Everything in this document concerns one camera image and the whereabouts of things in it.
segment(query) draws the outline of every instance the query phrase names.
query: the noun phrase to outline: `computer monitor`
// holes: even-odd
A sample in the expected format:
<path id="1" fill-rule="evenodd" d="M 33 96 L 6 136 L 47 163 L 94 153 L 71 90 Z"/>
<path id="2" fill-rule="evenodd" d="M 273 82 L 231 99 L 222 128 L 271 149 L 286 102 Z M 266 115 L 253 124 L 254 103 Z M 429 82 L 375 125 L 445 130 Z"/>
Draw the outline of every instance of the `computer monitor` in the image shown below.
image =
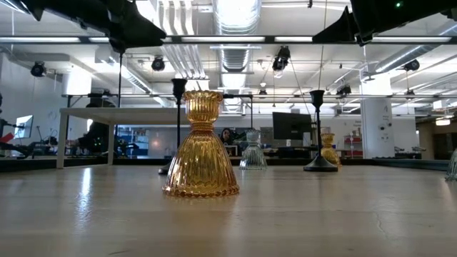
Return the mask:
<path id="1" fill-rule="evenodd" d="M 303 140 L 303 133 L 312 133 L 313 121 L 309 114 L 273 112 L 273 137 L 280 140 Z"/>
<path id="2" fill-rule="evenodd" d="M 33 115 L 17 118 L 16 128 L 14 129 L 14 138 L 29 138 L 31 136 L 31 127 L 33 121 Z"/>

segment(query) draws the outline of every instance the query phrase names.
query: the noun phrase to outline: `white table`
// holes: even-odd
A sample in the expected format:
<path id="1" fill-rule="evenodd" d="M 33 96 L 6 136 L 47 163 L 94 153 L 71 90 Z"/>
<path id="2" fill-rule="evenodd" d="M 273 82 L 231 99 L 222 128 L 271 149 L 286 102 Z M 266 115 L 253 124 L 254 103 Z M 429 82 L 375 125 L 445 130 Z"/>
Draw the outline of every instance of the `white table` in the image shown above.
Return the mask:
<path id="1" fill-rule="evenodd" d="M 108 164 L 113 164 L 115 125 L 176 125 L 176 108 L 63 108 L 60 109 L 59 148 L 57 168 L 64 168 L 66 120 L 70 116 L 92 119 L 109 125 Z M 181 109 L 181 125 L 189 125 L 186 112 Z"/>

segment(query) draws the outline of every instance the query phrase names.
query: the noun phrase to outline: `ceiling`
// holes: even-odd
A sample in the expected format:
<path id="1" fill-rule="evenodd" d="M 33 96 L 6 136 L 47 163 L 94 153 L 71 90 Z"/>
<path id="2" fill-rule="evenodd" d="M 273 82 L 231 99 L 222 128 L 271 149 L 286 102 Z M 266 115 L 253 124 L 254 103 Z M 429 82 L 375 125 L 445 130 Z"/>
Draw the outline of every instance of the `ceiling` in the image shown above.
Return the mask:
<path id="1" fill-rule="evenodd" d="M 347 3 L 348 1 L 346 0 L 328 1 L 330 8 L 327 9 L 326 13 L 326 10 L 323 8 L 325 1 L 314 0 L 314 7 L 312 9 L 306 8 L 306 1 L 263 1 L 261 18 L 256 33 L 259 35 L 280 36 L 314 35 L 323 29 L 325 16 L 326 26 L 332 24 L 340 17 L 340 9 Z M 198 35 L 214 34 L 213 13 L 208 11 L 211 9 L 211 1 L 195 0 L 192 1 L 192 5 L 194 7 L 192 23 L 195 33 Z M 436 36 L 433 35 L 433 30 L 446 22 L 449 22 L 446 17 L 436 14 L 426 19 L 407 24 L 399 29 L 387 31 L 383 35 Z M 37 22 L 34 21 L 32 16 L 13 12 L 11 9 L 2 5 L 0 5 L 0 35 L 103 36 L 91 29 L 80 29 L 75 23 L 50 13 L 45 13 L 42 21 Z M 273 73 L 268 67 L 280 46 L 273 44 L 259 46 L 261 49 L 252 51 L 248 68 L 250 74 L 246 78 L 244 89 L 240 90 L 243 94 L 247 94 L 248 92 L 257 94 L 261 88 L 261 82 L 266 83 L 265 89 L 269 95 L 273 93 L 298 94 L 300 89 L 303 93 L 306 93 L 317 88 L 327 89 L 334 94 L 340 83 L 334 84 L 333 82 L 351 69 L 360 69 L 367 62 L 376 63 L 382 61 L 407 47 L 407 45 L 367 45 L 365 48 L 366 56 L 364 56 L 363 48 L 356 45 L 325 45 L 324 47 L 321 45 L 290 45 L 291 60 L 289 61 L 289 65 L 284 70 L 281 78 L 274 79 Z M 102 75 L 98 78 L 104 81 L 97 82 L 98 80 L 94 80 L 96 83 L 95 86 L 111 87 L 110 89 L 112 91 L 117 91 L 118 74 L 111 71 L 97 71 L 95 64 L 94 57 L 96 50 L 99 47 L 106 48 L 108 47 L 107 45 L 14 45 L 14 47 L 11 45 L 0 45 L 0 47 L 13 55 L 22 53 L 67 54 L 91 67 L 95 73 Z M 213 90 L 220 88 L 221 75 L 218 52 L 211 50 L 209 45 L 199 45 L 198 51 L 206 75 L 209 77 L 209 88 Z M 407 86 L 413 87 L 452 74 L 457 70 L 457 59 L 450 59 L 446 63 L 432 69 L 426 68 L 456 53 L 457 46 L 446 45 L 420 56 L 418 58 L 418 61 L 421 63 L 420 72 L 409 79 L 403 79 L 405 77 L 404 71 L 391 72 L 391 87 L 393 92 L 401 93 L 407 89 Z M 166 60 L 165 71 L 152 71 L 151 62 L 156 55 L 164 55 Z M 162 52 L 161 48 L 130 49 L 127 51 L 124 59 L 127 60 L 126 66 L 128 69 L 134 70 L 141 79 L 149 83 L 154 93 L 171 93 L 172 88 L 169 82 L 175 77 L 176 73 L 170 63 L 167 62 L 167 56 Z M 320 73 L 319 67 L 321 63 L 323 65 Z M 55 69 L 58 72 L 65 73 L 68 70 L 67 66 L 59 64 Z M 353 71 L 349 76 L 350 80 L 346 81 L 351 85 L 353 94 L 358 93 L 358 86 L 360 85 L 357 75 L 358 71 Z M 123 92 L 135 93 L 134 87 L 128 81 L 123 80 L 123 85 Z M 456 86 L 455 81 L 449 81 L 446 84 L 431 86 L 421 91 L 421 94 L 439 94 L 441 92 L 455 94 L 456 92 L 453 89 L 457 90 Z"/>

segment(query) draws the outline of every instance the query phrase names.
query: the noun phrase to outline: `table surface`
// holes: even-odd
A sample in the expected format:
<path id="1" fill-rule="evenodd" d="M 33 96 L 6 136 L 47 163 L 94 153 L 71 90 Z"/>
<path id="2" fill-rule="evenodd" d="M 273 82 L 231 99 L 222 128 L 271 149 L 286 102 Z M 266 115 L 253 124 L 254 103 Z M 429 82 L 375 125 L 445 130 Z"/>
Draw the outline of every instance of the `table surface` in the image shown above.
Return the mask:
<path id="1" fill-rule="evenodd" d="M 457 183 L 344 166 L 236 171 L 241 193 L 165 197 L 151 166 L 0 173 L 9 256 L 455 256 Z"/>
<path id="2" fill-rule="evenodd" d="M 177 108 L 62 108 L 61 114 L 93 119 L 104 124 L 176 125 Z M 181 109 L 181 125 L 189 125 L 186 110 Z"/>

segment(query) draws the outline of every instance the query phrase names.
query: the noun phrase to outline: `table leg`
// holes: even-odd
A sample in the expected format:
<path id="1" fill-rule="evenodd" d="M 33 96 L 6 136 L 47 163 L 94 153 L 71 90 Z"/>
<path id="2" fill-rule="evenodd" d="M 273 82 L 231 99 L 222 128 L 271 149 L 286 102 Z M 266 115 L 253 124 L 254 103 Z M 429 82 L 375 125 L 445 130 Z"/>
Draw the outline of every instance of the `table leg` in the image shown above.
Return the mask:
<path id="1" fill-rule="evenodd" d="M 68 129 L 66 119 L 68 114 L 60 115 L 59 143 L 57 145 L 57 168 L 64 168 L 66 131 Z"/>
<path id="2" fill-rule="evenodd" d="M 113 165 L 114 159 L 114 125 L 109 124 L 108 165 Z"/>

